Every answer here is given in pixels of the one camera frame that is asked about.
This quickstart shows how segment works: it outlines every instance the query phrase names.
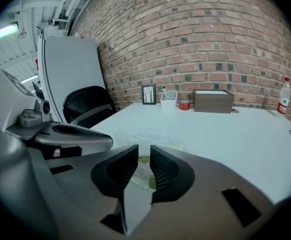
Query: water bottle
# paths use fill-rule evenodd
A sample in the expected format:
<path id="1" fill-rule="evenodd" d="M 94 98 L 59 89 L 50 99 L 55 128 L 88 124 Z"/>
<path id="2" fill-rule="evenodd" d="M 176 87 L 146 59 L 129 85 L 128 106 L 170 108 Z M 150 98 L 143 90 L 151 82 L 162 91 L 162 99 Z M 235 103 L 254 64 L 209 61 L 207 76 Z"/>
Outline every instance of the water bottle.
<path id="1" fill-rule="evenodd" d="M 287 111 L 287 107 L 289 105 L 289 100 L 290 100 L 290 84 L 289 84 L 290 79 L 288 77 L 284 78 L 284 84 L 281 88 L 280 92 L 280 101 L 279 104 L 277 105 L 277 111 L 284 115 Z"/>

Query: ceiling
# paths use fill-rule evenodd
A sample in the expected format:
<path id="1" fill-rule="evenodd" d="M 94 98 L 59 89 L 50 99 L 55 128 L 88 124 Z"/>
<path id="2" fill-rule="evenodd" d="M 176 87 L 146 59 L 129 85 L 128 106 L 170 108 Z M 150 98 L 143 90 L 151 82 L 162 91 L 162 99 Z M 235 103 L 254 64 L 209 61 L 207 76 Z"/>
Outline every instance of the ceiling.
<path id="1" fill-rule="evenodd" d="M 73 22 L 80 9 L 85 8 L 89 1 L 81 0 L 73 18 L 68 21 Z M 19 30 L 18 33 L 0 39 L 0 68 L 16 77 L 20 82 L 39 74 L 36 64 L 37 26 L 42 22 L 52 23 L 60 2 L 61 0 L 12 0 L 1 13 L 0 29 L 17 22 Z M 70 2 L 71 0 L 66 0 L 60 18 L 67 19 L 64 14 Z M 21 38 L 20 32 L 23 31 L 23 28 L 26 36 Z M 33 81 L 41 87 L 39 77 Z M 24 85 L 28 90 L 34 90 L 32 80 L 27 81 Z"/>

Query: picture frame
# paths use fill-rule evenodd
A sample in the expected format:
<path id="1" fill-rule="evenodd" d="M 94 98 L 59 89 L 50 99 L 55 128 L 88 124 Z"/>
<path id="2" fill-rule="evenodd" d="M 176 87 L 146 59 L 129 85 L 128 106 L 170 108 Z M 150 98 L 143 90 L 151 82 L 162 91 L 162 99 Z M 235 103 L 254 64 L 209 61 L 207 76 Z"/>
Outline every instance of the picture frame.
<path id="1" fill-rule="evenodd" d="M 143 105 L 155 105 L 157 104 L 157 96 L 156 96 L 156 85 L 142 85 L 141 86 L 142 93 L 142 104 Z"/>

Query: red can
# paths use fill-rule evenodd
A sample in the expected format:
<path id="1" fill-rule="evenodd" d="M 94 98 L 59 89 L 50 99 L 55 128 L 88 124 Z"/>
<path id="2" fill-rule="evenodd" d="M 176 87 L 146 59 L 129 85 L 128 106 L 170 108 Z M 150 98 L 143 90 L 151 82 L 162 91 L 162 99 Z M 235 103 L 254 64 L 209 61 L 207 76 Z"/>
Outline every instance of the red can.
<path id="1" fill-rule="evenodd" d="M 180 100 L 179 109 L 181 109 L 181 110 L 189 110 L 190 109 L 190 101 L 188 101 L 188 100 Z"/>

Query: brown box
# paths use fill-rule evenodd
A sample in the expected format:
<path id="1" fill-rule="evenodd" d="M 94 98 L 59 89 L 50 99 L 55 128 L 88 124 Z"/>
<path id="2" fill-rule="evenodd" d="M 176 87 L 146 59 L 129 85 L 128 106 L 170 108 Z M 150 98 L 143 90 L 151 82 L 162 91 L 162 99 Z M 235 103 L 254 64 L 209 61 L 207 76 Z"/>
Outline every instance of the brown box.
<path id="1" fill-rule="evenodd" d="M 195 90 L 194 111 L 229 114 L 234 98 L 235 96 L 226 90 Z"/>

